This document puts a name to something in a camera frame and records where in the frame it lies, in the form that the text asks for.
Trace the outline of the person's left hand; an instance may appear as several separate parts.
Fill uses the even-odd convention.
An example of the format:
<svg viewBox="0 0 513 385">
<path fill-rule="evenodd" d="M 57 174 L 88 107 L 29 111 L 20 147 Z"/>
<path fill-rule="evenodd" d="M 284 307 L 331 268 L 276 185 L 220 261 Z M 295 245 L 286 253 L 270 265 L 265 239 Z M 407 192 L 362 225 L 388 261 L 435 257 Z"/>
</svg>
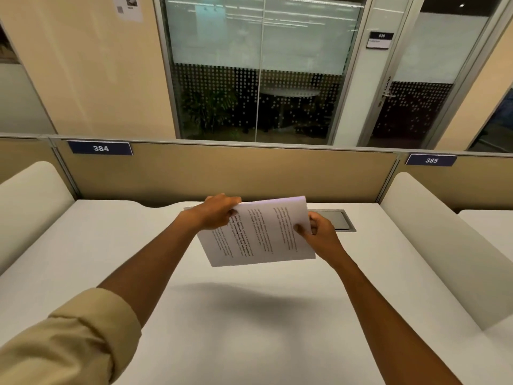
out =
<svg viewBox="0 0 513 385">
<path fill-rule="evenodd" d="M 239 196 L 217 194 L 208 196 L 204 202 L 187 212 L 198 231 L 214 230 L 228 224 L 229 219 L 236 214 L 235 207 L 242 202 Z"/>
</svg>

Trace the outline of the person's right hand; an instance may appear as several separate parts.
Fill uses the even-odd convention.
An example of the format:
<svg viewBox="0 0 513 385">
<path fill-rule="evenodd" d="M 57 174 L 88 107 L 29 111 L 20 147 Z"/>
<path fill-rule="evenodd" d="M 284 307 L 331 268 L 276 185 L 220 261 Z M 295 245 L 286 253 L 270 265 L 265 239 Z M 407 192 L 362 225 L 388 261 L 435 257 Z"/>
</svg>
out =
<svg viewBox="0 0 513 385">
<path fill-rule="evenodd" d="M 332 267 L 341 265 L 343 259 L 349 259 L 330 220 L 315 212 L 309 212 L 308 216 L 313 236 L 303 239 L 315 253 Z"/>
</svg>

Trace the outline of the printed white paper sheets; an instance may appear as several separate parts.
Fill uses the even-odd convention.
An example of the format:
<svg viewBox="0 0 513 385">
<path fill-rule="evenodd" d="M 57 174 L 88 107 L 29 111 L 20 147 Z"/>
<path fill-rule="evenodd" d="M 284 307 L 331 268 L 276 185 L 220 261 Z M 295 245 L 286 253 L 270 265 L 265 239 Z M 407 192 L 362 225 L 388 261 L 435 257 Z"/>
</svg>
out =
<svg viewBox="0 0 513 385">
<path fill-rule="evenodd" d="M 316 258 L 293 228 L 309 225 L 305 196 L 242 202 L 235 210 L 226 226 L 197 235 L 212 267 Z"/>
</svg>

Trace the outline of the person's right forearm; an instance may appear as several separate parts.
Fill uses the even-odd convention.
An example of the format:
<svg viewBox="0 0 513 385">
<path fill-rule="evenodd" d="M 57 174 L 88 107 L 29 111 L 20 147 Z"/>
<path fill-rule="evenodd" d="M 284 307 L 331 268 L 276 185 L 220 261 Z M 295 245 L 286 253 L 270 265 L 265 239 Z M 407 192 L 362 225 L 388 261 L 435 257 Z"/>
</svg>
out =
<svg viewBox="0 0 513 385">
<path fill-rule="evenodd" d="M 463 385 L 344 252 L 330 265 L 340 277 L 386 385 Z"/>
</svg>

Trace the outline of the person's left forearm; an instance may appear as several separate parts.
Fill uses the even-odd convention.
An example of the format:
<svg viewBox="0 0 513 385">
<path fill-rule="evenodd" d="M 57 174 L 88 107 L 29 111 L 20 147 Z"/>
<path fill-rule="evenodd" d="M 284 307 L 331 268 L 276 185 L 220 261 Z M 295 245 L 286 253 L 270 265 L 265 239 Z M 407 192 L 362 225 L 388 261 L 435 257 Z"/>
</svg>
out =
<svg viewBox="0 0 513 385">
<path fill-rule="evenodd" d="M 113 271 L 98 288 L 122 298 L 143 328 L 185 251 L 204 227 L 204 216 L 192 209 L 183 211 L 167 228 Z"/>
</svg>

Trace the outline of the beige desk partition panel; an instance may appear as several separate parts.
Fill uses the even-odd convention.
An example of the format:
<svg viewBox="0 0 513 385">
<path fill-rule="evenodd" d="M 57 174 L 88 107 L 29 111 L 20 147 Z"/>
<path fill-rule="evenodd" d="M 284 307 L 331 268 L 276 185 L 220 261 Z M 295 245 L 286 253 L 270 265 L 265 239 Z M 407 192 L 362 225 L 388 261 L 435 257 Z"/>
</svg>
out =
<svg viewBox="0 0 513 385">
<path fill-rule="evenodd" d="M 410 174 L 449 208 L 513 210 L 513 155 L 458 155 L 452 167 L 407 166 L 410 153 L 401 155 L 386 190 L 400 173 Z"/>
<path fill-rule="evenodd" d="M 48 137 L 0 136 L 0 183 L 38 161 L 51 163 L 72 195 L 76 199 L 81 198 L 61 154 Z"/>
<path fill-rule="evenodd" d="M 399 162 L 395 152 L 171 142 L 130 142 L 132 155 L 87 154 L 64 138 L 51 141 L 82 198 L 148 206 L 220 193 L 374 203 Z"/>
</svg>

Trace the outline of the green potted plant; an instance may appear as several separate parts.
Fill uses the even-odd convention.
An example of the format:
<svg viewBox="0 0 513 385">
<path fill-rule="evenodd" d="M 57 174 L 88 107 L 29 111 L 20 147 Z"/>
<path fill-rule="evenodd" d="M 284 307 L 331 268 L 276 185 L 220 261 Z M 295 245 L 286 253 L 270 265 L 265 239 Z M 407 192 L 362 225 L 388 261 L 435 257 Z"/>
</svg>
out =
<svg viewBox="0 0 513 385">
<path fill-rule="evenodd" d="M 198 126 L 200 134 L 214 133 L 216 129 L 231 122 L 238 105 L 234 90 L 185 90 L 182 96 L 183 109 L 189 119 Z"/>
</svg>

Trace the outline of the round white table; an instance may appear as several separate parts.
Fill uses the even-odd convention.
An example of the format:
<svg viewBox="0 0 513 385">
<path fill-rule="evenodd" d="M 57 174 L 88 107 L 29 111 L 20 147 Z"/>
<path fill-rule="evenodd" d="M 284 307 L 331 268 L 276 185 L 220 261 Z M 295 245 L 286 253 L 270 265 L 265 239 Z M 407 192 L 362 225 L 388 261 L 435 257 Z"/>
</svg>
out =
<svg viewBox="0 0 513 385">
<path fill-rule="evenodd" d="M 260 107 L 264 109 L 267 120 L 264 125 L 267 129 L 284 129 L 295 127 L 298 124 L 298 111 L 309 113 L 304 109 L 314 105 L 321 91 L 315 88 L 293 89 L 263 87 L 259 91 L 259 98 L 262 99 Z"/>
</svg>

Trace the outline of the white curved desk divider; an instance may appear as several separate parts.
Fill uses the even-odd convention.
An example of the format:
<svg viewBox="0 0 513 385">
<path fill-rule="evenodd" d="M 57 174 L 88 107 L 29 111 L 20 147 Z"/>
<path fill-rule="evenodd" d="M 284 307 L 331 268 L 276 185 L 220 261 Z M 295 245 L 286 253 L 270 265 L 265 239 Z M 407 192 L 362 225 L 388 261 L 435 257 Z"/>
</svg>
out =
<svg viewBox="0 0 513 385">
<path fill-rule="evenodd" d="M 382 209 L 482 330 L 513 315 L 513 262 L 406 172 Z"/>
<path fill-rule="evenodd" d="M 75 202 L 56 168 L 38 161 L 0 184 L 0 276 Z"/>
</svg>

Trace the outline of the blue desk number label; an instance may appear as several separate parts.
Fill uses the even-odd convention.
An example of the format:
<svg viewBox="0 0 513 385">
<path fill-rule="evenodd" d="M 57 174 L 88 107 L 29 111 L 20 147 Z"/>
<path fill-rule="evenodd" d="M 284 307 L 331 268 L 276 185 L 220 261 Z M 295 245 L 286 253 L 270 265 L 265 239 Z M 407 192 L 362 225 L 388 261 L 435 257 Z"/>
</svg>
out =
<svg viewBox="0 0 513 385">
<path fill-rule="evenodd" d="M 67 144 L 75 155 L 133 155 L 129 142 L 67 140 Z"/>
<path fill-rule="evenodd" d="M 458 155 L 441 154 L 419 154 L 411 153 L 405 165 L 407 166 L 430 166 L 430 167 L 452 167 Z"/>
</svg>

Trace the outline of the frosted glass window panel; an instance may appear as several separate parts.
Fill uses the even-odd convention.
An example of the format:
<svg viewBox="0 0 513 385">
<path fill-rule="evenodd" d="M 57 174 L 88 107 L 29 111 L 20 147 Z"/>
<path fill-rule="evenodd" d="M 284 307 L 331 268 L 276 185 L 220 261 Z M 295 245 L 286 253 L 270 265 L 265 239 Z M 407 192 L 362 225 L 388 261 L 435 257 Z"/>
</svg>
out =
<svg viewBox="0 0 513 385">
<path fill-rule="evenodd" d="M 179 140 L 334 143 L 374 0 L 152 0 Z M 321 91 L 295 127 L 268 130 L 263 87 Z M 200 134 L 185 90 L 234 90 L 231 122 Z"/>
</svg>

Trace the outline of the black and white door sign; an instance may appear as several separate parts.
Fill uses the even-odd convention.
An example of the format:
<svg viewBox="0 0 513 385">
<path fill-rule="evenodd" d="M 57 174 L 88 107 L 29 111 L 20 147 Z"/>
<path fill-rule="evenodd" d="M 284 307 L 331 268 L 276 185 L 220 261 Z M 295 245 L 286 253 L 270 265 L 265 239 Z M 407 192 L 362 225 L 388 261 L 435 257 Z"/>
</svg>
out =
<svg viewBox="0 0 513 385">
<path fill-rule="evenodd" d="M 370 31 L 366 49 L 389 50 L 393 38 L 393 32 Z"/>
</svg>

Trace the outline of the glass door with frame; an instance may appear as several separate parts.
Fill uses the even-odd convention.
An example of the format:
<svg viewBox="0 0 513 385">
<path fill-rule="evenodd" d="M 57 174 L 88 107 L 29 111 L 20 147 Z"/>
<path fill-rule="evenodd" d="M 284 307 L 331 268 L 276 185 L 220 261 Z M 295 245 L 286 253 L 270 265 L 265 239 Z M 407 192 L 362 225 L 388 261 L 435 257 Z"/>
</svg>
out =
<svg viewBox="0 0 513 385">
<path fill-rule="evenodd" d="M 408 0 L 358 146 L 433 149 L 512 15 L 513 0 Z"/>
</svg>

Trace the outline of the white wall notice paper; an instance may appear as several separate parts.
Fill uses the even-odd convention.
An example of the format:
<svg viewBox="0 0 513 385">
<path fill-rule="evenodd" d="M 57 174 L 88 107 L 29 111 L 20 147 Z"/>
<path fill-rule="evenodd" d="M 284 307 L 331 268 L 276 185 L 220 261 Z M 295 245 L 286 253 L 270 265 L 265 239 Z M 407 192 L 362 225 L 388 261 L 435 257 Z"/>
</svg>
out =
<svg viewBox="0 0 513 385">
<path fill-rule="evenodd" d="M 124 21 L 143 22 L 140 0 L 113 0 L 116 13 Z"/>
</svg>

